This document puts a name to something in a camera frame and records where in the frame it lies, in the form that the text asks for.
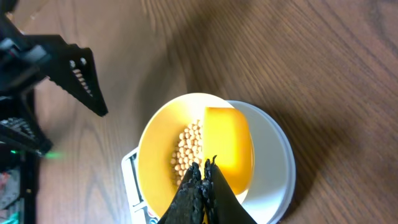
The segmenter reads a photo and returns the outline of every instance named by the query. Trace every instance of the yellow block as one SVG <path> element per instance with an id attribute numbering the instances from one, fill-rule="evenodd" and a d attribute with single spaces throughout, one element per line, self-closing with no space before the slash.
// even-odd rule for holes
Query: yellow block
<path id="1" fill-rule="evenodd" d="M 203 120 L 204 159 L 217 155 L 216 164 L 235 195 L 249 188 L 254 154 L 249 125 L 234 108 L 206 108 Z"/>

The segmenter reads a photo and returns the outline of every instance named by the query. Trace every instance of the pile of beans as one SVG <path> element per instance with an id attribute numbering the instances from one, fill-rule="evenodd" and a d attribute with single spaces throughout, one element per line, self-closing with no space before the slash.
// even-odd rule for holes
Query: pile of beans
<path id="1" fill-rule="evenodd" d="M 175 184 L 180 185 L 187 169 L 192 162 L 199 164 L 201 170 L 201 162 L 203 160 L 203 129 L 202 122 L 196 120 L 189 124 L 182 133 L 178 135 L 178 144 L 172 153 L 170 160 L 173 166 L 173 173 L 176 179 Z"/>

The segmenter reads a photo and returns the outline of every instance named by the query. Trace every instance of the beige bead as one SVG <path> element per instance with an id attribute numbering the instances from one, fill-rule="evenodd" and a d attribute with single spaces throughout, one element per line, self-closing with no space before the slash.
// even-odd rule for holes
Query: beige bead
<path id="1" fill-rule="evenodd" d="M 182 147 L 182 146 L 185 145 L 185 143 L 186 143 L 186 142 L 185 142 L 185 140 L 183 139 L 183 140 L 180 141 L 180 143 L 178 144 L 178 146 L 179 146 L 179 147 Z"/>

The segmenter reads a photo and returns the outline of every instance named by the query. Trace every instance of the wooden table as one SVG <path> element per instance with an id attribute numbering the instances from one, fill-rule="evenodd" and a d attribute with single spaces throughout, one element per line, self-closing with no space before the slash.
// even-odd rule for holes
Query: wooden table
<path id="1" fill-rule="evenodd" d="M 48 0 L 23 27 L 95 55 L 109 114 L 50 81 L 39 121 L 38 223 L 130 223 L 120 162 L 176 96 L 269 113 L 297 182 L 282 223 L 398 223 L 398 3 L 376 0 Z"/>

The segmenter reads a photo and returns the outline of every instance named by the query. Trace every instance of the wooden surface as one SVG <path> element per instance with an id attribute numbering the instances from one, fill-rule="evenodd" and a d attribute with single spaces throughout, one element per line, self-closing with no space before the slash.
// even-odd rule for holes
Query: wooden surface
<path id="1" fill-rule="evenodd" d="M 120 162 L 165 102 L 191 92 L 252 103 L 292 145 L 282 223 L 398 223 L 395 0 L 49 0 L 23 29 L 89 46 L 109 114 L 50 81 L 39 120 L 38 223 L 130 223 Z"/>

